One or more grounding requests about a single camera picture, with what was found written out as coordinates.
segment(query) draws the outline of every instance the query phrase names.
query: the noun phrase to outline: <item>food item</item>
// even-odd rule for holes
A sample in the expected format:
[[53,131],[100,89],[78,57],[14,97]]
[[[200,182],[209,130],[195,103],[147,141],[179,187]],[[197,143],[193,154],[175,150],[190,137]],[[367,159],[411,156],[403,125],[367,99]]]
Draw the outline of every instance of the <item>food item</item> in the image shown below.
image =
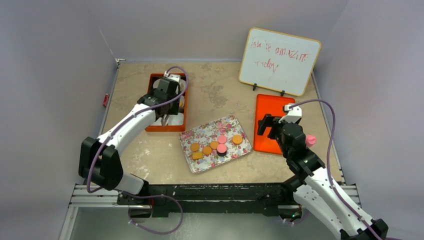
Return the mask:
[[202,153],[204,153],[205,155],[209,155],[212,153],[212,148],[210,146],[205,146],[202,150]]
[[190,146],[190,150],[192,150],[193,152],[197,152],[200,149],[200,145],[195,142]]
[[209,146],[210,146],[210,148],[212,148],[212,149],[217,149],[217,147],[218,147],[218,145],[219,145],[220,143],[219,142],[217,142],[217,141],[213,141],[213,142],[211,142],[210,144],[209,144]]
[[218,156],[224,157],[227,154],[227,146],[225,146],[225,144],[219,144],[216,147],[216,152],[218,153]]
[[237,145],[239,145],[239,144],[241,144],[242,142],[243,142],[243,138],[242,138],[242,136],[241,135],[234,135],[233,137],[232,137],[232,142],[234,143],[234,144],[237,144]]
[[225,144],[227,142],[227,137],[224,135],[219,135],[217,140],[218,140],[218,143]]
[[191,156],[193,160],[199,160],[203,158],[203,153],[201,151],[193,152],[193,155]]

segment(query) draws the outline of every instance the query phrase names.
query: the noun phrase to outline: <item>floral tray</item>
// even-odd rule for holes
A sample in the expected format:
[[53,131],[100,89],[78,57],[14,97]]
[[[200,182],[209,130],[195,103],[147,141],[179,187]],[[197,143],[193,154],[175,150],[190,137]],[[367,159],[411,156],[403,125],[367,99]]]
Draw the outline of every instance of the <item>floral tray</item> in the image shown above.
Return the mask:
[[[202,159],[193,160],[193,152],[190,149],[193,143],[198,143],[200,145],[199,151],[202,151],[203,147],[208,146],[212,141],[216,141],[219,135],[225,135],[227,137],[225,145],[228,150],[225,156],[218,156],[217,151],[213,150],[211,154],[203,155]],[[234,135],[242,136],[243,141],[241,144],[236,145],[232,142]],[[252,151],[252,146],[242,126],[233,115],[184,131],[180,134],[179,141],[181,142],[188,166],[195,174],[224,164]]]

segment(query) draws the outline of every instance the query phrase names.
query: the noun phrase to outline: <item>beige tabletop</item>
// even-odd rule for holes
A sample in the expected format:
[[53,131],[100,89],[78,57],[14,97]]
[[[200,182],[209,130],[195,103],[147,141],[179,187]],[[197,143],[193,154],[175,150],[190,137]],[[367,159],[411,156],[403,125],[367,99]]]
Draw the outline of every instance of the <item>beige tabletop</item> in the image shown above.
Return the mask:
[[[186,130],[234,115],[253,146],[256,95],[279,93],[263,88],[252,91],[251,85],[239,82],[239,62],[121,64],[103,131],[125,117],[137,100],[147,93],[150,74],[163,73],[174,65],[183,67],[189,77]],[[297,103],[316,98],[315,85],[311,80],[304,95],[294,97]],[[303,131],[317,138],[311,150],[325,162],[329,133],[321,106],[318,102],[304,104],[302,114],[300,125]],[[121,153],[124,171],[151,184],[270,183],[283,182],[293,176],[282,155],[256,151],[207,171],[192,173],[179,134],[141,132]],[[330,158],[332,175],[340,181],[333,151]]]

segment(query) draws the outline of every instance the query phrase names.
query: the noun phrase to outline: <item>orange box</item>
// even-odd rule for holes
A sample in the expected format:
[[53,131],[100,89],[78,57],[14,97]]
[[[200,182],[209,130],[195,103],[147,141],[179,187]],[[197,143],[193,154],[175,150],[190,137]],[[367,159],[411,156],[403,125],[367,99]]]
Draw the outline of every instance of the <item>orange box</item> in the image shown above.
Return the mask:
[[[181,79],[186,81],[186,75],[184,73],[172,73],[172,74],[178,74],[181,76]],[[150,75],[150,80],[148,82],[148,90],[152,90],[153,83],[162,78],[164,76],[163,73],[152,73]],[[145,128],[146,132],[184,132],[186,130],[186,120],[187,120],[187,105],[188,105],[188,91],[189,86],[187,85],[187,90],[185,90],[183,96],[184,96],[184,112],[182,113],[184,115],[184,120],[182,125],[167,125],[167,126],[148,126]]]
[[294,104],[295,99],[285,96],[273,96],[258,94],[256,96],[256,113],[254,117],[253,150],[258,152],[282,154],[277,141],[269,139],[271,128],[267,127],[262,136],[258,135],[258,120],[262,120],[265,114],[282,117],[286,115],[283,111],[284,105]]

